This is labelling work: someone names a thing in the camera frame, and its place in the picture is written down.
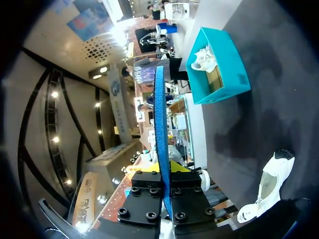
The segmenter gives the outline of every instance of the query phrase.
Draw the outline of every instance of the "open cardboard box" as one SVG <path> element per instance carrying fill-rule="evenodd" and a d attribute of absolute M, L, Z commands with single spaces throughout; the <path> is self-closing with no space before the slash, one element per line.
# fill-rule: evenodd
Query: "open cardboard box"
<path fill-rule="evenodd" d="M 221 79 L 218 66 L 216 66 L 211 73 L 206 72 L 206 76 L 208 80 L 209 90 L 211 93 L 223 87 L 223 81 Z"/>

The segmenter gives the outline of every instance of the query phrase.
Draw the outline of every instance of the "gray table surface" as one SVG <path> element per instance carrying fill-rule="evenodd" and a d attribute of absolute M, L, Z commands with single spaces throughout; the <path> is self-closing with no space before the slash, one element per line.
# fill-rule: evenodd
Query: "gray table surface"
<path fill-rule="evenodd" d="M 257 199 L 262 169 L 278 148 L 296 159 L 282 199 L 313 198 L 319 186 L 319 60 L 275 0 L 243 0 L 224 29 L 251 91 L 203 105 L 212 180 L 238 208 Z"/>

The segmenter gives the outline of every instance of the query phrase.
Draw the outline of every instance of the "teal box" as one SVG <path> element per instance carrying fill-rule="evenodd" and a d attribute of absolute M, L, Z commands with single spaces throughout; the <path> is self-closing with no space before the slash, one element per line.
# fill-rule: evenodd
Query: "teal box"
<path fill-rule="evenodd" d="M 193 70 L 195 53 L 210 45 L 219 67 L 223 87 L 209 90 L 205 71 Z M 187 74 L 195 104 L 209 104 L 250 90 L 248 76 L 240 55 L 226 31 L 202 27 L 186 63 Z"/>

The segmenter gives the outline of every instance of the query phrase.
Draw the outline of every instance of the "white sneaker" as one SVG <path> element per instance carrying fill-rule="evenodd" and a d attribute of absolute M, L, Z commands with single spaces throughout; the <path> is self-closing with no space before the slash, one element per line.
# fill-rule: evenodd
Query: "white sneaker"
<path fill-rule="evenodd" d="M 209 45 L 195 53 L 196 61 L 191 64 L 193 70 L 211 73 L 217 66 L 216 58 Z"/>
<path fill-rule="evenodd" d="M 242 207 L 237 215 L 239 223 L 260 217 L 280 200 L 279 190 L 293 168 L 295 157 L 285 149 L 277 150 L 263 169 L 257 201 Z"/>

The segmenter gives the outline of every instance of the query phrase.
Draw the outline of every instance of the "blue foam pad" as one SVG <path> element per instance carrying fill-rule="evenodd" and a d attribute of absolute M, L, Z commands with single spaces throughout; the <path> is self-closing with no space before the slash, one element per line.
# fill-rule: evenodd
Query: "blue foam pad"
<path fill-rule="evenodd" d="M 172 218 L 170 193 L 170 164 L 168 158 L 167 119 L 164 67 L 156 68 L 154 83 L 154 123 L 159 170 L 164 186 L 164 205 L 170 218 Z"/>

